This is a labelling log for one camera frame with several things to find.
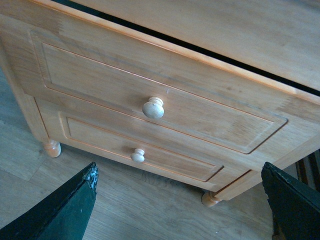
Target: dresser top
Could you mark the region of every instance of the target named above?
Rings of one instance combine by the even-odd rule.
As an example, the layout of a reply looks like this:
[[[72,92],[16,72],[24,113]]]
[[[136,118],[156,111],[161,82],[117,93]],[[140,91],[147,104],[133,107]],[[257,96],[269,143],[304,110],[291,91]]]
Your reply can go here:
[[[74,2],[320,91],[320,1]]]

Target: turned wooden foot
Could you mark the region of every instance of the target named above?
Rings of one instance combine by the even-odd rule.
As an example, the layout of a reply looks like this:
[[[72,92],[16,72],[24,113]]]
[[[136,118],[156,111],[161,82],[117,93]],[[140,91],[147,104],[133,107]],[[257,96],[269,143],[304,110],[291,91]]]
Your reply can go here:
[[[222,199],[215,197],[212,191],[207,191],[201,198],[202,204],[206,207],[212,207],[221,201]]]
[[[49,157],[56,158],[60,155],[61,153],[60,142],[55,140],[50,140],[49,142],[43,142],[42,144],[43,144],[44,150],[49,155]]]

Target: laminate floor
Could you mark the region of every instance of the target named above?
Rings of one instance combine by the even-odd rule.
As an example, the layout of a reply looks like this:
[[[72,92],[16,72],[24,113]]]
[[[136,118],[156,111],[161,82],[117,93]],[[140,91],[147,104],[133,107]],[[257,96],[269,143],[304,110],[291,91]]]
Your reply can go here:
[[[99,181],[84,240],[271,239],[272,213],[261,184],[207,208],[197,187],[70,146],[48,157],[0,71],[0,228],[92,161]]]

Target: round drawer knob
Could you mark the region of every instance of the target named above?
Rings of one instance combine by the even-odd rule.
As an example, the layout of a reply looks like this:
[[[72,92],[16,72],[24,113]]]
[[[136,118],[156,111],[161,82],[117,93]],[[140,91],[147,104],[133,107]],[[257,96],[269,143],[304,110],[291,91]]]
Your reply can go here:
[[[131,154],[131,159],[136,163],[142,163],[145,160],[145,151],[140,148],[136,148],[134,153]]]
[[[143,105],[142,112],[150,119],[160,119],[165,113],[163,105],[164,102],[159,97],[153,96]]]

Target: bottom drawer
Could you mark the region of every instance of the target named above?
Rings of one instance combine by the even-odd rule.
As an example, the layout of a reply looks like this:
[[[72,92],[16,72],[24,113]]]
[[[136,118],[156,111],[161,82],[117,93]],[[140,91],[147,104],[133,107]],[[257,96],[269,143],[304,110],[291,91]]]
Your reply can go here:
[[[210,151],[206,142],[121,112],[95,104],[77,104],[81,107],[76,111],[41,99],[36,102],[51,139],[129,166],[213,192],[249,172],[196,151],[195,146]],[[131,160],[135,149],[144,150],[144,162]]]
[[[185,157],[145,142],[137,141],[115,132],[73,119],[63,117],[67,138],[131,159],[135,149],[144,150],[144,162],[140,164],[160,168],[202,182],[209,180],[222,166]]]

